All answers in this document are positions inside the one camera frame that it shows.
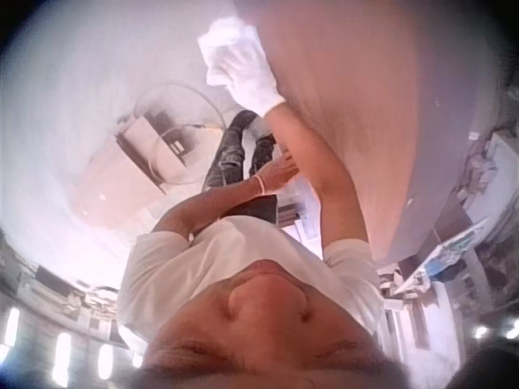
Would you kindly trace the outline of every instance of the man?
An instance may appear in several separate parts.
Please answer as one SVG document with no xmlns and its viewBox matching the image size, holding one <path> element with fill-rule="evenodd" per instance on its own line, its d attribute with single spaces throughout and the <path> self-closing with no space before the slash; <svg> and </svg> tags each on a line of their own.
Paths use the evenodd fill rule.
<svg viewBox="0 0 519 389">
<path fill-rule="evenodd" d="M 236 146 L 251 115 L 241 113 L 217 152 L 212 189 L 139 237 L 118 301 L 121 335 L 146 349 L 134 386 L 404 387 L 405 375 L 372 338 L 382 300 L 348 171 L 279 95 L 258 47 L 230 50 L 219 66 L 233 98 L 263 117 L 290 153 L 258 169 L 272 150 L 256 148 L 253 175 L 243 181 Z M 255 209 L 257 199 L 275 203 L 264 196 L 296 166 L 321 204 L 324 260 L 278 229 L 272 208 Z"/>
</svg>

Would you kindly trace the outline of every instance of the white glove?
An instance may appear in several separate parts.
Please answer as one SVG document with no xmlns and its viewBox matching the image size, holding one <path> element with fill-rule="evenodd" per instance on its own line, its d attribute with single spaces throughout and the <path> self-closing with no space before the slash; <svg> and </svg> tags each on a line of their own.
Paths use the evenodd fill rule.
<svg viewBox="0 0 519 389">
<path fill-rule="evenodd" d="M 257 31 L 240 19 L 214 22 L 199 38 L 209 85 L 225 85 L 234 100 L 261 117 L 285 99 L 277 91 Z"/>
</svg>

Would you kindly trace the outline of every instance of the white cloth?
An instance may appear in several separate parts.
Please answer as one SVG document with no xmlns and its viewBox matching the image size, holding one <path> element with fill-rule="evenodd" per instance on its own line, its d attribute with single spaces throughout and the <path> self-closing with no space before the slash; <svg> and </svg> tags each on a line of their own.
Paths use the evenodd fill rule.
<svg viewBox="0 0 519 389">
<path fill-rule="evenodd" d="M 345 239 L 324 249 L 324 261 L 266 221 L 230 216 L 191 244 L 177 233 L 137 239 L 118 297 L 122 338 L 138 353 L 189 300 L 259 259 L 278 262 L 347 310 L 369 332 L 382 312 L 379 279 L 366 242 Z"/>
<path fill-rule="evenodd" d="M 198 39 L 208 85 L 224 85 L 244 108 L 261 117 L 283 103 L 255 27 L 231 17 L 216 20 Z"/>
</svg>

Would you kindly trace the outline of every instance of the wire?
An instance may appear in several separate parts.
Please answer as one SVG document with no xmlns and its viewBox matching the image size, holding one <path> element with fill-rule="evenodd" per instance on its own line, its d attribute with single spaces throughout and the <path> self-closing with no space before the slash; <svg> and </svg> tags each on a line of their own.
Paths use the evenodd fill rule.
<svg viewBox="0 0 519 389">
<path fill-rule="evenodd" d="M 200 97 L 206 104 L 208 104 L 214 110 L 214 112 L 216 112 L 217 116 L 220 118 L 221 130 L 222 130 L 222 132 L 225 132 L 226 127 L 225 127 L 224 117 L 221 114 L 220 110 L 215 106 L 215 104 L 211 100 L 209 100 L 209 98 L 207 96 L 205 96 L 202 92 L 198 91 L 197 89 L 194 89 L 193 87 L 190 87 L 189 85 L 186 85 L 184 83 L 178 83 L 178 82 L 174 82 L 174 81 L 170 81 L 167 83 L 159 83 L 159 84 L 154 85 L 153 87 L 149 88 L 147 91 L 145 91 L 135 102 L 135 107 L 134 107 L 134 111 L 133 111 L 134 117 L 137 118 L 139 116 L 137 114 L 137 107 L 139 106 L 139 103 L 142 101 L 142 99 L 146 97 L 147 94 L 149 94 L 151 91 L 153 91 L 155 89 L 166 88 L 168 86 L 186 89 L 187 91 L 193 92 L 198 97 Z M 198 129 L 207 129 L 207 127 L 202 124 L 182 124 L 182 125 L 174 126 L 174 127 L 170 128 L 169 130 L 167 130 L 164 134 L 161 134 L 153 143 L 152 149 L 150 150 L 150 155 L 148 156 L 148 168 L 149 168 L 150 174 L 155 179 L 157 179 L 158 182 L 162 182 L 162 183 L 165 183 L 165 184 L 171 185 L 171 186 L 190 185 L 190 184 L 197 183 L 198 181 L 202 180 L 205 177 L 205 174 L 204 174 L 203 176 L 198 177 L 195 180 L 191 180 L 189 182 L 168 182 L 163 177 L 161 177 L 157 173 L 156 169 L 154 168 L 154 165 L 157 162 L 157 147 L 158 147 L 159 142 L 161 140 L 163 140 L 164 137 L 167 134 L 170 134 L 172 131 L 182 130 L 187 127 L 194 127 L 194 128 L 198 128 Z"/>
</svg>

